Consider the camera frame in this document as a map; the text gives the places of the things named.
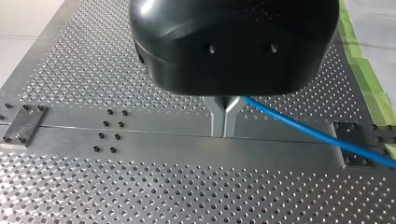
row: mounting hole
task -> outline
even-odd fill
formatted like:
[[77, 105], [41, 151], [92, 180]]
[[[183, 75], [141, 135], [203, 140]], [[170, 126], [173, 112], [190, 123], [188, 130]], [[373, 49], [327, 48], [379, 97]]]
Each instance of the mounting hole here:
[[216, 47], [210, 43], [204, 44], [203, 49], [205, 52], [209, 52], [210, 54], [214, 54], [216, 52]]
[[267, 44], [264, 44], [264, 46], [262, 47], [262, 50], [263, 50], [265, 53], [272, 53], [272, 54], [275, 54], [275, 53], [277, 53], [277, 47], [278, 47], [277, 44], [272, 43], [272, 42], [269, 42], [269, 43], [267, 43]]

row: white floor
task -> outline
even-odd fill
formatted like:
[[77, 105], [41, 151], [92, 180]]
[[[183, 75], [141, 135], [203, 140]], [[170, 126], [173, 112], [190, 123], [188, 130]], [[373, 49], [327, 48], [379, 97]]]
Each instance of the white floor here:
[[0, 0], [0, 87], [64, 0]]

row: perforated metal plate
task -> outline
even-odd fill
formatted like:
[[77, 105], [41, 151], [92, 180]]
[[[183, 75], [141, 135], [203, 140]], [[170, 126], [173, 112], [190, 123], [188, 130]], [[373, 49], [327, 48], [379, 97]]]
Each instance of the perforated metal plate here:
[[[0, 222], [396, 222], [396, 179], [386, 167], [344, 167], [338, 148], [293, 143], [307, 138], [255, 111], [240, 114], [237, 135], [286, 142], [197, 136], [210, 135], [209, 111], [201, 98], [170, 94], [144, 76], [129, 34], [127, 2], [66, 0], [0, 90], [0, 133], [22, 103], [50, 106], [28, 148], [0, 148]], [[299, 97], [308, 97], [305, 104], [327, 99], [328, 111], [340, 107], [352, 116], [348, 120], [371, 127], [338, 44], [329, 67], [322, 68], [325, 74], [314, 81], [319, 86]], [[334, 67], [336, 72], [326, 73]], [[321, 119], [328, 112], [320, 116], [294, 102], [293, 116], [330, 131]]]
[[[396, 222], [394, 172], [343, 170], [329, 146], [318, 150], [317, 144], [127, 134], [117, 154], [92, 151], [95, 131], [53, 128], [39, 128], [27, 151], [2, 149], [0, 219], [10, 223]], [[65, 138], [74, 141], [66, 144]], [[301, 161], [310, 153], [315, 161]]]
[[[210, 135], [201, 97], [164, 91], [146, 75], [134, 49], [128, 2], [66, 1], [7, 81], [2, 102], [54, 108], [46, 126], [103, 128], [103, 120], [119, 122], [98, 112], [112, 108], [130, 112], [126, 131]], [[0, 113], [7, 123], [15, 116]]]
[[[357, 122], [366, 132], [371, 130], [372, 120], [347, 63], [339, 34], [334, 36], [318, 75], [305, 88], [288, 95], [255, 99], [325, 133], [331, 133], [329, 125], [335, 121]], [[235, 135], [281, 141], [317, 141], [286, 125], [278, 125], [277, 121], [250, 105], [238, 114]]]

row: screw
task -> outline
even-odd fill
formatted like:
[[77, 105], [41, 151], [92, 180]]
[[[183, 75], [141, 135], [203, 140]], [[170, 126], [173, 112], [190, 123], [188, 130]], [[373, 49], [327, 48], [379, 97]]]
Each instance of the screw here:
[[94, 146], [93, 151], [98, 152], [100, 150], [99, 146]]
[[351, 161], [352, 161], [352, 157], [346, 158], [346, 164], [350, 164]]
[[356, 129], [356, 128], [358, 128], [358, 126], [359, 125], [357, 123], [353, 123], [350, 129]]
[[389, 152], [388, 152], [387, 149], [382, 149], [381, 154], [384, 155], [384, 156], [388, 156]]
[[368, 159], [364, 159], [364, 160], [363, 160], [363, 165], [367, 165], [367, 164], [369, 164], [369, 162], [370, 162], [370, 161], [369, 161]]

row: black robot head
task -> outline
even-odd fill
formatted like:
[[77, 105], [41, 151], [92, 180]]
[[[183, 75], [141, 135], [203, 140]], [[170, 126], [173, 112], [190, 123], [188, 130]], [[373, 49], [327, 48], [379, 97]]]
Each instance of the black robot head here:
[[297, 91], [318, 72], [338, 0], [132, 0], [136, 50], [160, 87], [188, 95]]

